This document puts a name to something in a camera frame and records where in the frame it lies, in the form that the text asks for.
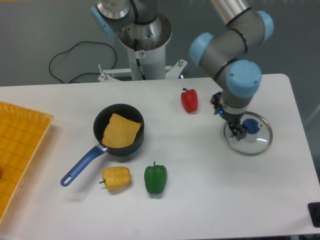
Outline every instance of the blue pan handle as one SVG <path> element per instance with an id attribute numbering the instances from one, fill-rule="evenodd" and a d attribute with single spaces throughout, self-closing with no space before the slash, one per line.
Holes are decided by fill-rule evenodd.
<path id="1" fill-rule="evenodd" d="M 99 144 L 94 146 L 80 161 L 61 179 L 60 184 L 64 187 L 68 186 L 75 178 L 88 166 L 91 161 L 105 152 L 106 149 L 100 148 Z"/>

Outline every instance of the light blue joint cap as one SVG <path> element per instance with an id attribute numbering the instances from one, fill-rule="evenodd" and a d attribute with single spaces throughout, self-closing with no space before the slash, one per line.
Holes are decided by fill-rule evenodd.
<path id="1" fill-rule="evenodd" d="M 261 70 L 257 64 L 248 60 L 238 60 L 231 64 L 226 84 L 239 98 L 250 98 L 258 91 L 261 82 Z"/>
<path id="2" fill-rule="evenodd" d="M 202 56 L 213 37 L 214 36 L 208 32 L 202 33 L 191 44 L 189 56 L 198 66 L 200 66 Z"/>
<path id="3" fill-rule="evenodd" d="M 275 30 L 274 21 L 271 16 L 267 14 L 265 11 L 256 11 L 259 14 L 264 22 L 264 38 L 263 41 L 267 40 Z"/>
<path id="4" fill-rule="evenodd" d="M 102 29 L 102 31 L 107 35 L 113 35 L 115 32 L 111 29 L 111 27 L 108 25 L 108 23 L 103 19 L 103 17 L 100 15 L 98 10 L 95 6 L 92 6 L 90 8 L 90 11 L 92 13 L 92 16 L 96 23 L 99 25 L 99 27 Z"/>

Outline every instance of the black cable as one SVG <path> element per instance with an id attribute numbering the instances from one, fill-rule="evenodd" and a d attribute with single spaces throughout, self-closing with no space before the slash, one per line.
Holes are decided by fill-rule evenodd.
<path id="1" fill-rule="evenodd" d="M 138 39 L 136 39 L 136 38 L 134 39 L 133 50 L 135 52 L 138 50 Z M 135 61 L 136 61 L 136 64 L 138 65 L 138 67 L 140 69 L 140 73 L 141 73 L 142 79 L 143 80 L 147 80 L 146 75 L 144 73 L 144 70 L 142 69 L 142 66 L 141 66 L 139 58 L 136 58 Z"/>
<path id="2" fill-rule="evenodd" d="M 63 84 L 72 84 L 72 83 L 78 83 L 78 84 L 79 84 L 80 82 L 75 81 L 75 79 L 78 78 L 78 77 L 80 77 L 80 76 L 83 76 L 83 75 L 93 75 L 93 74 L 99 75 L 99 74 L 100 74 L 100 72 L 84 72 L 84 73 L 81 73 L 81 74 L 75 76 L 75 77 L 72 78 L 69 82 L 64 82 L 64 81 L 62 81 L 60 78 L 58 78 L 57 76 L 55 76 L 55 75 L 52 73 L 52 71 L 51 71 L 51 63 L 53 62 L 53 60 L 54 60 L 57 56 L 59 56 L 59 55 L 61 55 L 61 54 L 65 54 L 65 53 L 67 53 L 67 52 L 70 52 L 72 49 L 74 49 L 76 46 L 78 46 L 78 45 L 80 45 L 80 44 L 102 44 L 102 45 L 106 45 L 106 46 L 110 47 L 110 48 L 113 50 L 114 56 L 115 56 L 114 64 L 113 64 L 113 66 L 112 66 L 110 69 L 113 69 L 113 68 L 115 67 L 115 65 L 117 64 L 117 60 L 118 60 L 118 59 L 117 59 L 116 50 L 115 50 L 110 44 L 105 43 L 105 42 L 99 42 L 99 41 L 80 41 L 80 42 L 78 42 L 77 44 L 75 44 L 73 47 L 71 47 L 70 49 L 56 54 L 56 55 L 50 60 L 50 63 L 49 63 L 49 72 L 50 72 L 50 74 L 51 74 L 55 79 L 59 80 L 59 81 L 60 81 L 61 83 L 63 83 Z"/>

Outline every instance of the warning sticker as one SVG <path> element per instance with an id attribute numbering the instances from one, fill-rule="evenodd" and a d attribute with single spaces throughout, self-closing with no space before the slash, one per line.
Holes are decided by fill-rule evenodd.
<path id="1" fill-rule="evenodd" d="M 146 53 L 144 50 L 135 51 L 134 54 L 136 59 L 142 59 L 146 56 Z"/>

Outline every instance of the frying pan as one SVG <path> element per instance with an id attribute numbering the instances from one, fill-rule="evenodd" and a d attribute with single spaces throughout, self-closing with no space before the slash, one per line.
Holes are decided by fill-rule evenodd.
<path id="1" fill-rule="evenodd" d="M 112 114 L 118 114 L 136 123 L 141 123 L 141 127 L 136 134 L 134 142 L 126 147 L 112 148 L 102 143 L 104 131 L 109 123 Z M 95 118 L 93 123 L 93 133 L 98 140 L 98 145 L 94 146 L 81 160 L 61 179 L 62 186 L 68 186 L 96 157 L 109 153 L 114 156 L 126 156 L 135 152 L 144 141 L 145 122 L 141 113 L 133 106 L 119 103 L 106 107 Z"/>

